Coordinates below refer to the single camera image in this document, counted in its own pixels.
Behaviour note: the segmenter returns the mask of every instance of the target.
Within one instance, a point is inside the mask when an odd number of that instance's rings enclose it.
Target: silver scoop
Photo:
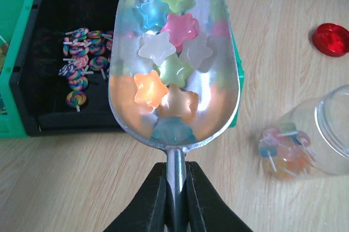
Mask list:
[[[147,0],[120,0],[116,12],[112,56],[109,75],[109,103],[120,126],[139,142],[162,150],[167,155],[167,211],[170,214],[169,231],[186,231],[182,209],[185,200],[183,187],[186,180],[185,156],[192,150],[206,145],[222,134],[237,113],[240,99],[240,82],[231,37],[230,22],[224,0],[194,0],[195,5],[183,10],[181,15],[191,13],[200,25],[200,31],[208,37],[207,45],[213,55],[188,78],[185,91],[199,96],[194,121],[190,124],[195,139],[179,140],[175,145],[159,142],[152,137],[154,125],[161,118],[155,109],[147,111],[134,101],[133,76],[148,74],[154,69],[150,59],[139,56],[142,35],[157,31],[143,30],[136,14],[136,4]],[[165,135],[178,130],[167,128]]]

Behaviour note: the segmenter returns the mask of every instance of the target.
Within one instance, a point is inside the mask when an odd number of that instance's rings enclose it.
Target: wood grain surface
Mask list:
[[[245,70],[237,126],[192,151],[228,206],[254,231],[348,231],[347,176],[282,182],[262,173],[261,128],[299,102],[349,82],[349,55],[309,40],[349,28],[349,0],[227,0]],[[161,151],[129,135],[0,140],[0,231],[102,231],[129,204]]]

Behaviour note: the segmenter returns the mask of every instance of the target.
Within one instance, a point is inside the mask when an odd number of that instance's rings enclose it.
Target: clear plastic jar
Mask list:
[[[258,148],[279,179],[349,174],[349,85],[302,102],[262,131]]]

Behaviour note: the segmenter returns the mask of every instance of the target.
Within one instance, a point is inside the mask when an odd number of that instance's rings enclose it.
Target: black bin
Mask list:
[[[119,0],[34,0],[10,79],[23,125],[29,136],[121,131],[108,102],[107,82],[88,75],[88,102],[81,112],[67,106],[71,89],[58,70],[63,61],[62,37],[81,27],[113,30]]]

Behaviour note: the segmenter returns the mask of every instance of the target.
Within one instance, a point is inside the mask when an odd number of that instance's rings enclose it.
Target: red round object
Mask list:
[[[323,54],[341,57],[349,52],[349,31],[334,23],[324,23],[317,27],[312,42]]]

